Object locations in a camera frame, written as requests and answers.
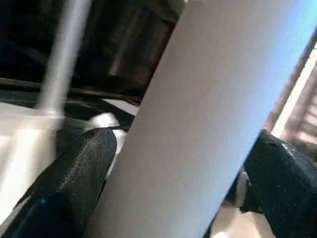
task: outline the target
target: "metal bar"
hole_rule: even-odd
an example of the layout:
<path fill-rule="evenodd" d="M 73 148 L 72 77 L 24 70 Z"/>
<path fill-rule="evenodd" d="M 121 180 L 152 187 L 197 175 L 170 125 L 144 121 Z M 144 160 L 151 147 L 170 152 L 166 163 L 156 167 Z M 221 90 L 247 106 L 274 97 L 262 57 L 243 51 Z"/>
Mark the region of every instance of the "metal bar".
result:
<path fill-rule="evenodd" d="M 38 105 L 53 115 L 62 113 L 91 0 L 68 0 L 65 4 Z"/>
<path fill-rule="evenodd" d="M 189 2 L 86 237 L 203 237 L 316 12 L 316 0 Z"/>

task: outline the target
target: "white metal tube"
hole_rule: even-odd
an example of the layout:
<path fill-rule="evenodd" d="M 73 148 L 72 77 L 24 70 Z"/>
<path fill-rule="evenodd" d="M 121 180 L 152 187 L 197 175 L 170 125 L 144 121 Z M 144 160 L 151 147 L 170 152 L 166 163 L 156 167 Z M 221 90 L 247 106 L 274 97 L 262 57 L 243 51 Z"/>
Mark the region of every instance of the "white metal tube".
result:
<path fill-rule="evenodd" d="M 46 113 L 62 114 L 90 5 L 91 0 L 65 2 L 38 105 Z"/>
<path fill-rule="evenodd" d="M 86 237 L 203 237 L 316 13 L 316 0 L 189 2 Z"/>

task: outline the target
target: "white plastic part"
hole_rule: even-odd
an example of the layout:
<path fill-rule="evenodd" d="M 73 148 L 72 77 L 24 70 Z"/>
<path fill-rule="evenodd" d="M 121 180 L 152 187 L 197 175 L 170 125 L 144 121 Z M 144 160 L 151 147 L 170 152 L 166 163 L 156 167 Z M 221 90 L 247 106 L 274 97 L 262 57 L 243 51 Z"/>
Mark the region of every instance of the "white plastic part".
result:
<path fill-rule="evenodd" d="M 316 12 L 316 0 L 187 3 L 86 237 L 203 237 Z"/>

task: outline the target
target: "white pole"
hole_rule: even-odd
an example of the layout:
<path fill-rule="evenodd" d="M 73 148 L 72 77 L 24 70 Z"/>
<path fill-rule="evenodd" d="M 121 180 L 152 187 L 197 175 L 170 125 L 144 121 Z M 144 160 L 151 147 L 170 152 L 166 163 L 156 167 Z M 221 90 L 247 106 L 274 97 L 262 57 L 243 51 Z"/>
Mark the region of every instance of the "white pole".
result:
<path fill-rule="evenodd" d="M 317 0 L 189 2 L 86 237 L 203 237 L 316 24 Z"/>

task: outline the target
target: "thin metal rod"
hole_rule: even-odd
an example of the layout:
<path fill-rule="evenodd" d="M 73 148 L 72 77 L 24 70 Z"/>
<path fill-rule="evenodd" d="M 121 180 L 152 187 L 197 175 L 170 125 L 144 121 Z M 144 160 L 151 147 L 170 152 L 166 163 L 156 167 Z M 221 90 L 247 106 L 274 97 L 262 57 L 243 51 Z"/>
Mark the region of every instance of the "thin metal rod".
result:
<path fill-rule="evenodd" d="M 189 1 L 86 237 L 203 237 L 316 12 L 316 0 Z"/>
<path fill-rule="evenodd" d="M 91 0 L 65 3 L 38 104 L 46 113 L 62 113 L 90 5 Z"/>

